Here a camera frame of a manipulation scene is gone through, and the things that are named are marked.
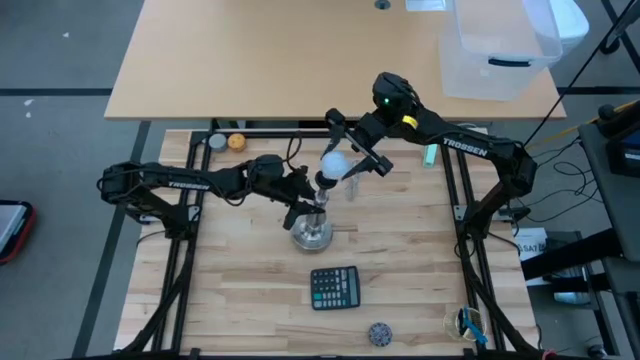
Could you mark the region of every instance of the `yellow label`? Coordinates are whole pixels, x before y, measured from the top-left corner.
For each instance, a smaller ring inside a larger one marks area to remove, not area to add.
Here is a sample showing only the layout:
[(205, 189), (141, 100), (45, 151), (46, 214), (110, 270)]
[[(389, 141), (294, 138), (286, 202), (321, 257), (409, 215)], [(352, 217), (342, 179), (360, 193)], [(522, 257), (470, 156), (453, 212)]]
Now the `yellow label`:
[(409, 124), (414, 130), (418, 128), (418, 120), (412, 118), (409, 115), (405, 115), (402, 118), (402, 122), (405, 124)]

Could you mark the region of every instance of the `gray floor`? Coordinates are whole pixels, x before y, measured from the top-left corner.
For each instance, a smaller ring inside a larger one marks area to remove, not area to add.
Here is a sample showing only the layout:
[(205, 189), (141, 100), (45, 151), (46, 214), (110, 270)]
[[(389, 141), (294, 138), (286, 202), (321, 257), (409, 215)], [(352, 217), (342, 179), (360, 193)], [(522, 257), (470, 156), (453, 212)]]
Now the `gray floor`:
[[(597, 0), (579, 0), (591, 23), (587, 39), (552, 71), (567, 85), (611, 25)], [(626, 0), (613, 1), (618, 11)], [(135, 25), (141, 0), (0, 0), (0, 88), (109, 88)], [(629, 29), (640, 47), (640, 26)], [(625, 51), (597, 55), (579, 86), (638, 86), (640, 75)], [(548, 124), (539, 139), (595, 116), (605, 103), (623, 104), (637, 96), (569, 96), (568, 119)], [(33, 99), (29, 105), (25, 101)], [(129, 158), (137, 124), (103, 120), (103, 97), (0, 98), (0, 198), (30, 201), (38, 224), (21, 256), (0, 268), (0, 358), (52, 359), (70, 356), (114, 209), (102, 203), (95, 181), (108, 165)], [(162, 123), (151, 128), (144, 160), (155, 160), (164, 128), (206, 124)], [(495, 123), (492, 132), (526, 139), (536, 123)], [(572, 137), (533, 151), (561, 146)], [(558, 160), (588, 168), (579, 148)], [(531, 202), (554, 187), (575, 188), (579, 179), (540, 170)], [(543, 219), (580, 199), (571, 195), (533, 207)], [(580, 230), (584, 235), (609, 226), (602, 205), (589, 202), (555, 220), (521, 226)], [(111, 350), (131, 272), (139, 226), (126, 221), (101, 308), (91, 354)], [(585, 340), (597, 334), (591, 312), (553, 301), (546, 289), (530, 291), (543, 346), (585, 355)], [(631, 358), (620, 332), (624, 356)]]

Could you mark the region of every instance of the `orange object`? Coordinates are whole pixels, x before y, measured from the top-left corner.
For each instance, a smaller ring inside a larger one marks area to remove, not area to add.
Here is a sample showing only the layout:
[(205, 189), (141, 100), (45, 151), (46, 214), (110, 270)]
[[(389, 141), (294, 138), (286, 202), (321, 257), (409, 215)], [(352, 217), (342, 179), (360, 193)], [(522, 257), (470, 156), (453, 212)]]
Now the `orange object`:
[(232, 151), (241, 152), (247, 147), (247, 139), (242, 134), (233, 134), (229, 136), (227, 144)]

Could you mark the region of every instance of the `small round object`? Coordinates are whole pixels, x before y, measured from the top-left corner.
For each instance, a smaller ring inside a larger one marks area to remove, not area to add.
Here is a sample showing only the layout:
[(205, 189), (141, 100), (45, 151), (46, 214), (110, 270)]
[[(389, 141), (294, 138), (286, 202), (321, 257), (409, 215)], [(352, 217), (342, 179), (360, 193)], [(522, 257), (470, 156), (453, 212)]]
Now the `small round object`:
[(229, 136), (229, 148), (235, 152), (241, 152), (247, 147), (247, 139), (242, 134), (233, 134)]
[(331, 180), (340, 180), (349, 170), (351, 164), (341, 151), (332, 151), (322, 157), (322, 176)]
[(391, 328), (385, 323), (375, 323), (369, 328), (369, 340), (375, 346), (384, 347), (391, 344)]
[(213, 134), (209, 137), (209, 146), (213, 152), (227, 150), (227, 138), (223, 134)]

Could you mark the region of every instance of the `red object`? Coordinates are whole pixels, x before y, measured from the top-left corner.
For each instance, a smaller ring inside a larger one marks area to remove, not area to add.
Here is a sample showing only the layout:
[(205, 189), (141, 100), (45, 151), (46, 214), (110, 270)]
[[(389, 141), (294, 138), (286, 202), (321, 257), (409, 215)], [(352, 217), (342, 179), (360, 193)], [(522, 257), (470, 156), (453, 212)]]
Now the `red object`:
[(0, 206), (2, 205), (21, 205), (24, 206), (26, 211), (22, 218), (23, 223), (20, 225), (18, 231), (7, 241), (4, 249), (0, 251), (0, 265), (4, 265), (13, 260), (20, 249), (24, 246), (24, 243), (31, 232), (31, 228), (36, 220), (36, 212), (33, 206), (25, 201), (7, 201), (0, 200)]

